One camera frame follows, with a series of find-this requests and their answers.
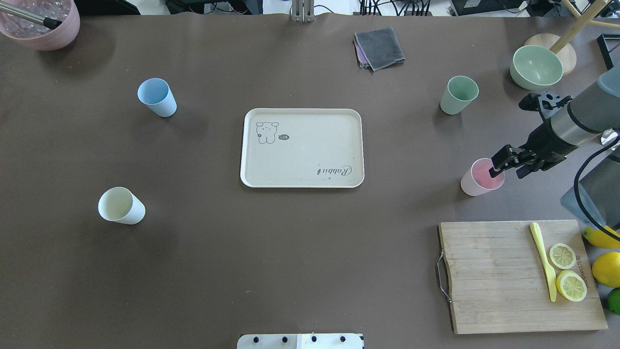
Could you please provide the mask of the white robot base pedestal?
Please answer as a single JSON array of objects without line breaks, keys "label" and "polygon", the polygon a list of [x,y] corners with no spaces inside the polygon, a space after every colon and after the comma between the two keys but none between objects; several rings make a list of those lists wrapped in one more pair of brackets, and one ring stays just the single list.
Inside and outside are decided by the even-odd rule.
[{"label": "white robot base pedestal", "polygon": [[357,333],[278,333],[247,334],[237,341],[237,349],[363,349],[365,341]]}]

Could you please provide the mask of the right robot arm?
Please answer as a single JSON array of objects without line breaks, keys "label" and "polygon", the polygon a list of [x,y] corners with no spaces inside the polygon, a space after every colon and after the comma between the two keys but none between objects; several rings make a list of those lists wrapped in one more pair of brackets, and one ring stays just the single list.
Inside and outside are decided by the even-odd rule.
[{"label": "right robot arm", "polygon": [[[619,130],[619,67],[602,73],[576,97],[549,91],[530,93],[519,108],[539,113],[542,123],[518,147],[503,146],[492,158],[490,177],[516,168],[517,176],[547,171],[567,155],[609,129]],[[590,227],[606,234],[619,230],[619,151],[609,153],[588,173],[583,163],[562,205]]]}]

